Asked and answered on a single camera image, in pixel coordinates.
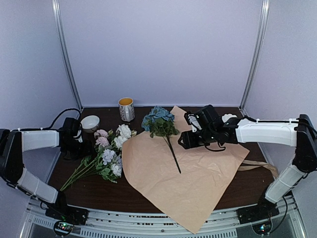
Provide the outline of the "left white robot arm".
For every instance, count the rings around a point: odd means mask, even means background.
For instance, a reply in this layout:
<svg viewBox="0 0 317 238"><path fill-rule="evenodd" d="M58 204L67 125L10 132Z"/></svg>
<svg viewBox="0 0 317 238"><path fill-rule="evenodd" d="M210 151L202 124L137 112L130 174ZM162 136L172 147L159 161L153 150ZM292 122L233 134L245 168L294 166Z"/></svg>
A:
<svg viewBox="0 0 317 238"><path fill-rule="evenodd" d="M49 186L29 172L23 163L25 151L43 148L59 148L72 160L84 158L93 152L91 141L82 139L82 126L77 119L66 118L59 129L1 129L0 131L0 176L7 185L46 204L60 220L67 220L72 209L65 194Z"/></svg>

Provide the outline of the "blue hydrangea stem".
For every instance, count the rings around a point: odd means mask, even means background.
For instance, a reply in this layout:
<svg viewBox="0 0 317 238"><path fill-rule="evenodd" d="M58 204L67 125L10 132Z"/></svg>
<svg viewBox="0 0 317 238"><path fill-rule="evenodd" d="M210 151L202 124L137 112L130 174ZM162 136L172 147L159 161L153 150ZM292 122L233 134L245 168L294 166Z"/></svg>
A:
<svg viewBox="0 0 317 238"><path fill-rule="evenodd" d="M144 116L141 127L150 133L150 138L156 136L162 137L165 140L172 153L178 172L181 174L181 169L171 143L171 136L179 134L179 130L174 125L174 119L175 116L170 111L163 107L155 106Z"/></svg>

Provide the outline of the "beige ribbon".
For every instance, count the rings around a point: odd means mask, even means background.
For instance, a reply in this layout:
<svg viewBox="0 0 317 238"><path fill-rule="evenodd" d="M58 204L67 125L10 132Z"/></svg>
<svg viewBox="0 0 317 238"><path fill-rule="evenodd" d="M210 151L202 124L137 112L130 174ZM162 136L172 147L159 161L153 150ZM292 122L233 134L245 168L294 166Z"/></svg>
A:
<svg viewBox="0 0 317 238"><path fill-rule="evenodd" d="M269 170L275 179L279 176L278 169L274 165L262 161L251 161L246 159L242 162L237 171L250 171L257 168Z"/></svg>

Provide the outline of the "green and peach wrapping paper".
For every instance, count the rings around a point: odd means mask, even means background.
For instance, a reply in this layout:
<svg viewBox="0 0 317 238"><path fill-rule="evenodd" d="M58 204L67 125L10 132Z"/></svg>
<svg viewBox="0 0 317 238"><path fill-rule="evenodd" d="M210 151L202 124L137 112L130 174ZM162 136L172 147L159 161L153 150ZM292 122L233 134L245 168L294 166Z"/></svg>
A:
<svg viewBox="0 0 317 238"><path fill-rule="evenodd" d="M142 132L123 143L129 184L176 223L196 234L220 201L249 154L238 144L184 149L178 136L168 147L161 137Z"/></svg>

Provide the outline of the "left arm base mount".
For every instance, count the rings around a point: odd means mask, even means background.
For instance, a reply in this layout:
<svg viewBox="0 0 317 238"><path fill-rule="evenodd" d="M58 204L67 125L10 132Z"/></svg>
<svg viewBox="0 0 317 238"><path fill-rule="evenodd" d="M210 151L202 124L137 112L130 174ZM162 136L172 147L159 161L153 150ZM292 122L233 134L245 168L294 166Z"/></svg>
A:
<svg viewBox="0 0 317 238"><path fill-rule="evenodd" d="M65 237L71 234L76 226L86 224L89 211L83 208L68 206L66 211L62 213L52 207L48 207L45 215L56 220L53 225L54 233L60 237Z"/></svg>

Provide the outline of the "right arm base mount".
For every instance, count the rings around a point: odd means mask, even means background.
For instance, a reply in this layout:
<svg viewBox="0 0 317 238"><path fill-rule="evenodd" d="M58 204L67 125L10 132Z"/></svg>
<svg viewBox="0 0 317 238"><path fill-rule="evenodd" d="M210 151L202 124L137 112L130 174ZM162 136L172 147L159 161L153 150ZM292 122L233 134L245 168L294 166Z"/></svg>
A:
<svg viewBox="0 0 317 238"><path fill-rule="evenodd" d="M272 217L279 215L275 207L266 208L259 205L239 208L237 216L239 223L251 224L253 231L260 236L268 235L272 230Z"/></svg>

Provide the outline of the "white rose stem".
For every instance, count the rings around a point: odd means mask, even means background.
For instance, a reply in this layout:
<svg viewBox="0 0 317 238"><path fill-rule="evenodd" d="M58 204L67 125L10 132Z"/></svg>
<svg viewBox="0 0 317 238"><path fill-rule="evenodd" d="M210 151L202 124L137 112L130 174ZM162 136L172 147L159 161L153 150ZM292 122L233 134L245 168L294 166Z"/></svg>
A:
<svg viewBox="0 0 317 238"><path fill-rule="evenodd" d="M137 131L131 129L129 125L119 125L116 131L109 136L111 139L111 150L122 151L123 143L136 135Z"/></svg>

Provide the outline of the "pink rose stem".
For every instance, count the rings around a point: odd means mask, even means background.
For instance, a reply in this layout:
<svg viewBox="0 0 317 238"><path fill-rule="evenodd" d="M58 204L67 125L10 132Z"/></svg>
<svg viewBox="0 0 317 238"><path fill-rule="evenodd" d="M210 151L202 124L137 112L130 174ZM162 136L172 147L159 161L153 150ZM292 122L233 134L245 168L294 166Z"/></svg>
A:
<svg viewBox="0 0 317 238"><path fill-rule="evenodd" d="M109 146L109 133L103 129L98 129L94 132L95 137L95 148L97 152L103 150L105 147Z"/></svg>

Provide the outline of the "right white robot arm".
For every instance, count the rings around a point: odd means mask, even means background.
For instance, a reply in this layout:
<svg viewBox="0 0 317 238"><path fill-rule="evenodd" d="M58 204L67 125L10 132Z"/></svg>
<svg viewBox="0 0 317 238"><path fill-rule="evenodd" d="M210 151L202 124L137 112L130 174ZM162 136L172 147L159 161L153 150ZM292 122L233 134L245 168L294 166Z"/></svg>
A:
<svg viewBox="0 0 317 238"><path fill-rule="evenodd" d="M307 115L301 114L299 118L289 120L238 118L232 114L206 117L186 113L184 117L192 127L181 133L178 139L184 149L207 147L214 142L218 143L220 151L225 149L225 143L260 142L295 147L294 159L267 187L257 205L238 209L241 224L277 215L277 202L302 178L317 169L317 132Z"/></svg>

